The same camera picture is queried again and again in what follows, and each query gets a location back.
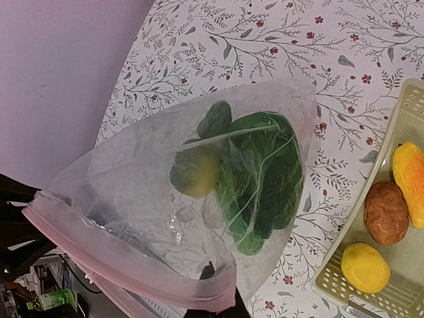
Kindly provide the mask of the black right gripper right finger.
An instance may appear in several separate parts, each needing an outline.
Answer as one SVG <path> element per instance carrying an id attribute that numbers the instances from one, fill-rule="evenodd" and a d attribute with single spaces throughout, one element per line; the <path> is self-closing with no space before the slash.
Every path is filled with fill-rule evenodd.
<path id="1" fill-rule="evenodd" d="M 217 314 L 218 318 L 251 318 L 242 297 L 240 296 L 239 290 L 235 292 L 235 306 L 230 307 Z"/>

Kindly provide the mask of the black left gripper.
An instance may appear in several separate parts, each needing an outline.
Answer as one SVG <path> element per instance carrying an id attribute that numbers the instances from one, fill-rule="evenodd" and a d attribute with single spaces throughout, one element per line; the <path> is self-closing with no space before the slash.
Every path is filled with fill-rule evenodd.
<path id="1" fill-rule="evenodd" d="M 56 248 L 14 202 L 29 203 L 38 190 L 1 175 L 1 281 L 13 282 Z"/>

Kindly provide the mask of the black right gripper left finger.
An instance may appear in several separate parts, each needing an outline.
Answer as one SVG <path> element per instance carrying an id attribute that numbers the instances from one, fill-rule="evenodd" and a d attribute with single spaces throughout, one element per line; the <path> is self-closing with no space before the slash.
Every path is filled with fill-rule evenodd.
<path id="1" fill-rule="evenodd" d="M 200 280 L 206 280 L 212 278 L 215 275 L 215 269 L 212 262 L 208 262 L 208 264 L 202 269 Z"/>

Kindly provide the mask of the clear pink zip top bag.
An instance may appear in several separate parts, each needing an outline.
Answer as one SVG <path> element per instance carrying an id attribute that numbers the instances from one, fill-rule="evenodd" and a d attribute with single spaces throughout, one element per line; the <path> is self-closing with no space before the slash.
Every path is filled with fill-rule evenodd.
<path id="1" fill-rule="evenodd" d="M 223 311 L 235 305 L 236 289 L 248 301 L 286 247 L 295 217 L 253 256 L 241 254 L 225 231 L 216 185 L 230 127 L 208 139 L 196 131 L 218 101 L 231 106 L 232 122 L 257 112 L 285 116 L 300 145 L 305 185 L 315 85 L 280 78 L 210 93 L 130 125 L 67 167 L 23 210 L 129 317 Z M 219 174 L 195 199 L 175 189 L 170 170 L 178 152 L 199 146 L 219 151 Z M 200 280 L 208 262 L 215 275 Z"/>

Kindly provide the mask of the green yellow toy avocado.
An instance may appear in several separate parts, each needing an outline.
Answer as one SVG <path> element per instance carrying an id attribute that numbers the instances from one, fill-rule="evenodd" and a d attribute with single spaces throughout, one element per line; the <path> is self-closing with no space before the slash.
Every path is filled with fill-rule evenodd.
<path id="1" fill-rule="evenodd" d="M 170 183 L 189 197 L 207 195 L 218 181 L 219 151 L 212 146 L 199 146 L 178 152 L 170 170 Z"/>

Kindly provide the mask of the green white toy bok choy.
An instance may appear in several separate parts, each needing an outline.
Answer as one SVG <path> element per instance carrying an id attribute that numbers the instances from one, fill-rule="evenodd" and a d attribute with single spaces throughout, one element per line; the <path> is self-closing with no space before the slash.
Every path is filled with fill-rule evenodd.
<path id="1" fill-rule="evenodd" d="M 258 254 L 274 231 L 288 228 L 303 192 L 301 150 L 285 116 L 257 112 L 233 121 L 216 195 L 237 250 Z"/>

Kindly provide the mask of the brown toy potato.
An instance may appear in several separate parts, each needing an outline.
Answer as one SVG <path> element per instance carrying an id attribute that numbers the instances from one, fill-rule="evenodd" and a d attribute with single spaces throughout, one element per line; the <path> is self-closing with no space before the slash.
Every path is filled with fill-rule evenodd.
<path id="1" fill-rule="evenodd" d="M 403 240 L 409 228 L 409 209 L 395 183 L 380 181 L 371 186 L 364 203 L 364 225 L 383 246 Z"/>

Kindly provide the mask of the orange yellow toy mango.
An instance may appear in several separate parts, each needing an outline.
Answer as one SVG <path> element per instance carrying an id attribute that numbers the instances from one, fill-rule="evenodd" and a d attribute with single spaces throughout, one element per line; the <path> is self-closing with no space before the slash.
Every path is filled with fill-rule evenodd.
<path id="1" fill-rule="evenodd" d="M 392 154 L 394 180 L 409 209 L 413 226 L 423 228 L 423 153 L 412 142 L 398 146 Z"/>

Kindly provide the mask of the green toy cucumber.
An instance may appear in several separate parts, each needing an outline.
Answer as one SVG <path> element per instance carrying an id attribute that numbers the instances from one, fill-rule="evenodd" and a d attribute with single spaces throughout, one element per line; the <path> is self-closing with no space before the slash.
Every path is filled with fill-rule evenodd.
<path id="1" fill-rule="evenodd" d="M 213 138 L 225 134 L 232 123 L 231 106 L 226 101 L 218 101 L 210 107 L 197 126 L 201 139 Z"/>

